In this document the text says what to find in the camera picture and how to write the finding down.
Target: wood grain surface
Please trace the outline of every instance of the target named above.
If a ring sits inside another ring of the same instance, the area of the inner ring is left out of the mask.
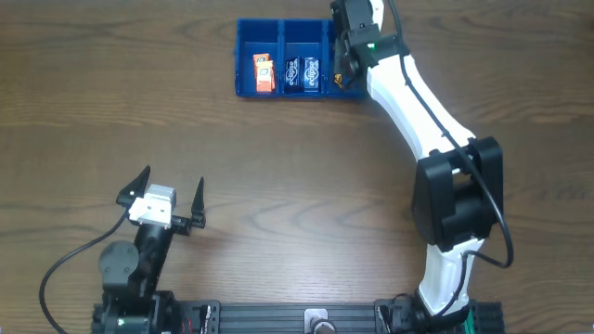
[[[594,2],[402,0],[406,40],[446,108],[504,149],[509,270],[477,263],[470,293],[510,333],[594,323]],[[0,2],[0,328],[48,333],[45,271],[108,230],[150,164],[208,225],[175,237],[160,288],[184,300],[371,302],[410,292],[425,243],[415,162],[371,101],[235,96],[237,18],[329,18],[329,0]],[[389,11],[387,32],[394,27]],[[60,267],[49,308],[89,331],[97,259]],[[485,252],[503,257],[494,229]]]

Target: wooden table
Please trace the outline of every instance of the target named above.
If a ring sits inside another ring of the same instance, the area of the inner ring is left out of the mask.
[[[504,149],[509,270],[475,265],[473,298],[508,332],[594,321],[594,3],[399,1],[406,40],[445,107]],[[161,289],[222,302],[370,302],[410,292],[425,243],[415,162],[372,102],[250,101],[234,91],[238,17],[329,18],[318,0],[0,3],[0,327],[47,333],[40,280],[108,230],[117,192],[150,164],[179,214],[206,178],[208,226],[175,237]],[[384,31],[393,28],[389,11]],[[46,297],[88,332],[97,259]],[[484,251],[502,258],[500,232]]]

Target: black cable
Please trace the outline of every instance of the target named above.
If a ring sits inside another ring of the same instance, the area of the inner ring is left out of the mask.
[[[406,50],[405,44],[403,42],[402,24],[400,22],[398,10],[396,9],[396,4],[394,3],[394,0],[388,0],[388,3],[390,4],[390,9],[392,10],[392,14],[394,15],[394,21],[396,23],[398,46],[402,50]],[[447,131],[447,129],[444,127],[444,125],[439,121],[439,119],[437,119],[437,116],[435,116],[435,114],[433,113],[431,108],[427,105],[425,100],[422,98],[422,96],[419,94],[419,92],[417,91],[415,86],[410,81],[410,78],[408,77],[408,74],[407,74],[407,68],[405,66],[405,61],[404,61],[403,55],[400,56],[400,68],[402,69],[402,74],[404,76],[405,83],[408,86],[408,88],[410,88],[410,91],[415,95],[415,97],[417,98],[419,103],[425,108],[425,110],[427,111],[429,116],[435,122],[435,125],[437,125],[439,130],[441,130],[441,132],[443,133],[443,136],[446,137],[447,140],[452,144],[452,146],[454,147],[456,152],[462,158],[462,161],[464,161],[464,164],[468,168],[468,171],[471,174],[472,179],[479,185],[479,187],[483,191],[484,196],[487,198],[487,200],[491,204],[491,207],[493,208],[493,212],[497,218],[497,221],[499,222],[499,227],[501,227],[501,232],[503,233],[503,238],[505,240],[505,245],[506,245],[507,252],[508,252],[508,257],[507,257],[505,263],[502,263],[498,260],[495,260],[487,255],[484,255],[484,254],[482,254],[478,251],[474,251],[474,250],[467,250],[464,253],[462,253],[461,254],[462,274],[460,276],[460,281],[458,283],[458,287],[456,288],[456,291],[454,292],[454,295],[452,296],[452,299],[447,303],[447,305],[439,313],[437,313],[435,315],[435,316],[441,316],[441,315],[444,315],[447,312],[447,310],[449,310],[449,308],[454,304],[454,302],[456,302],[458,300],[459,294],[462,291],[462,288],[464,287],[464,281],[466,279],[467,260],[468,260],[469,255],[473,255],[473,256],[475,256],[481,260],[484,260],[492,265],[496,265],[500,268],[505,269],[505,268],[510,267],[511,264],[513,263],[513,243],[511,241],[511,234],[510,234],[510,230],[508,229],[508,224],[505,222],[505,219],[503,219],[503,214],[501,213],[501,210],[497,206],[495,199],[493,199],[493,195],[491,195],[491,192],[489,191],[488,187],[486,186],[486,183],[484,182],[483,177],[481,176],[481,173],[478,171],[478,169],[476,168],[474,163],[472,163],[471,159],[468,157],[468,154],[464,151],[464,149],[460,147],[460,145],[454,139],[454,137],[452,137],[452,135]]]
[[[118,227],[120,227],[122,225],[123,220],[127,216],[127,213],[128,213],[128,210],[124,211],[123,214],[122,214],[122,217],[120,217],[120,219],[118,220],[118,222],[111,228],[111,230],[107,231],[103,236],[101,236],[99,238],[95,238],[95,239],[89,241],[88,243],[84,244],[83,246],[77,248],[76,250],[73,250],[70,253],[64,255],[64,257],[62,257],[56,263],[54,263],[54,265],[52,265],[52,267],[49,268],[49,270],[47,270],[47,273],[45,273],[44,278],[41,280],[41,286],[39,287],[39,304],[41,305],[41,309],[44,311],[44,315],[47,318],[47,321],[49,321],[49,323],[52,325],[52,327],[58,333],[60,333],[60,334],[66,334],[66,331],[64,329],[62,329],[62,327],[60,327],[58,325],[58,323],[56,322],[56,320],[54,320],[54,317],[49,313],[49,310],[47,309],[47,304],[45,304],[45,285],[47,284],[47,280],[56,271],[56,269],[58,269],[59,266],[61,266],[65,262],[67,262],[74,255],[76,255],[76,254],[78,254],[78,253],[80,253],[82,251],[88,250],[92,246],[96,245],[97,243],[101,242],[105,238],[107,238],[110,235],[112,235],[113,232],[115,232],[115,230],[117,230]]]

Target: orange packet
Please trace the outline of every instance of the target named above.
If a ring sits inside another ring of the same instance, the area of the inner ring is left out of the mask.
[[[272,93],[276,88],[274,65],[271,60],[258,63],[256,74],[256,92]]]
[[[253,55],[253,77],[258,76],[258,64],[270,60],[270,54],[255,54]]]

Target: blue tray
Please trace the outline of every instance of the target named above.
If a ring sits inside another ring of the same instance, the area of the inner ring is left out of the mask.
[[[342,90],[334,83],[334,41],[336,31],[331,19],[238,19],[235,53],[235,90],[243,97],[333,97],[363,98],[367,92],[356,86]],[[257,93],[253,55],[268,53],[274,61],[277,89]],[[286,92],[285,60],[314,57],[320,61],[319,92]]]

